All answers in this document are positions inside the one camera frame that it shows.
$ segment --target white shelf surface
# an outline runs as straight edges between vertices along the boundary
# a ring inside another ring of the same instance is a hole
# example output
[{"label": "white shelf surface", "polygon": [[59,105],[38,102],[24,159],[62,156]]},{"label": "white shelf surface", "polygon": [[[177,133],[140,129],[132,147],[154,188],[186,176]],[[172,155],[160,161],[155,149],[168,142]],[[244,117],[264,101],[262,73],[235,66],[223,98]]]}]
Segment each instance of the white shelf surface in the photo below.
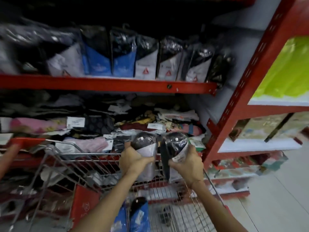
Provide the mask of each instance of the white shelf surface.
[{"label": "white shelf surface", "polygon": [[273,139],[264,142],[261,139],[236,139],[234,142],[227,138],[218,152],[245,152],[245,151],[276,151],[294,150],[302,146],[292,138]]},{"label": "white shelf surface", "polygon": [[284,96],[282,98],[275,98],[262,95],[258,98],[251,98],[248,105],[309,106],[309,92],[298,97]]}]

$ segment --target forearm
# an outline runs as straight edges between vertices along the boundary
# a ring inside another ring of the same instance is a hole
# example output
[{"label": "forearm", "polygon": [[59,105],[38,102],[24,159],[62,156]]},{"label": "forearm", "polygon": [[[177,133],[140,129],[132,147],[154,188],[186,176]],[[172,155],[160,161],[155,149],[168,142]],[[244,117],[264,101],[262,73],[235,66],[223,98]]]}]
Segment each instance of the forearm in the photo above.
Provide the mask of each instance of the forearm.
[{"label": "forearm", "polygon": [[218,232],[248,232],[211,194],[203,181],[193,183],[192,189],[202,202]]},{"label": "forearm", "polygon": [[137,176],[125,175],[72,232],[109,232]]}]

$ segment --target wire mesh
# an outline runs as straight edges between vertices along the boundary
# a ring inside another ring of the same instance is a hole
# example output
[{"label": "wire mesh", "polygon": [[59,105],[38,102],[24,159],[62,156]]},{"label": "wire mesh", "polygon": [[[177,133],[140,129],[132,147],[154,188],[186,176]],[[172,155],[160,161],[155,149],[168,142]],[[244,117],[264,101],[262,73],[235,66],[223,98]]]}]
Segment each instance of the wire mesh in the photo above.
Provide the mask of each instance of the wire mesh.
[{"label": "wire mesh", "polygon": [[[50,231],[68,231],[121,178],[119,153],[83,153],[73,143],[67,144],[74,146],[76,153],[61,153],[51,144],[55,142],[59,141],[46,140],[44,144],[28,150],[32,154],[44,151],[36,166],[29,164],[31,161],[27,158],[17,158],[18,166],[24,162],[36,170],[29,185],[20,187],[14,191],[15,194],[11,191],[6,200],[1,200],[1,205],[11,201],[16,205],[10,216],[0,208],[1,231],[20,231],[22,228],[23,231],[33,232],[41,231],[43,227],[49,227]],[[35,187],[38,178],[43,183]],[[167,182],[158,154],[155,177],[150,182],[135,182],[125,203],[129,210],[134,198],[143,196],[148,200],[150,229],[153,232],[214,231],[203,206],[190,195],[184,181]]]}]

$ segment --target person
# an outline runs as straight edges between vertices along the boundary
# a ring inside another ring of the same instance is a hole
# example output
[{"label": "person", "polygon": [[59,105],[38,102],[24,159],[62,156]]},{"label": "person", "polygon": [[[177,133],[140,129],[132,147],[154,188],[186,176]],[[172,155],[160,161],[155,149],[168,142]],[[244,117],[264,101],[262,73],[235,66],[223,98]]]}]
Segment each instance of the person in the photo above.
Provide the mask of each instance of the person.
[{"label": "person", "polygon": [[[19,145],[14,144],[1,157],[0,179],[18,154],[19,149]],[[154,157],[142,157],[131,147],[130,142],[125,143],[125,150],[119,159],[122,178],[71,232],[109,232],[129,189],[146,165],[154,161]],[[188,188],[195,191],[217,232],[248,232],[204,184],[204,165],[193,145],[189,146],[189,152],[183,163],[169,160],[168,164],[179,172]]]}]

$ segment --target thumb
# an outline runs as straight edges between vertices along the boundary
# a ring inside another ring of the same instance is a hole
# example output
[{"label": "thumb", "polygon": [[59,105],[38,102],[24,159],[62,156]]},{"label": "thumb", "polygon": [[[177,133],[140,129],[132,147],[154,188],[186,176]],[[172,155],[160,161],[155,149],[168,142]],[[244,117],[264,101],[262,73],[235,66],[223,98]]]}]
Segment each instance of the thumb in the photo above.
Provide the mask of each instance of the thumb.
[{"label": "thumb", "polygon": [[169,160],[168,161],[168,165],[171,167],[171,168],[173,168],[173,169],[175,169],[175,170],[179,170],[180,169],[180,167],[181,167],[181,163],[176,163],[176,162],[174,162],[172,159],[171,160]]},{"label": "thumb", "polygon": [[141,158],[141,162],[142,162],[142,164],[144,164],[145,166],[146,166],[147,164],[149,164],[149,163],[154,162],[154,161],[155,161],[154,156],[152,156],[152,157],[143,157],[143,158]]}]

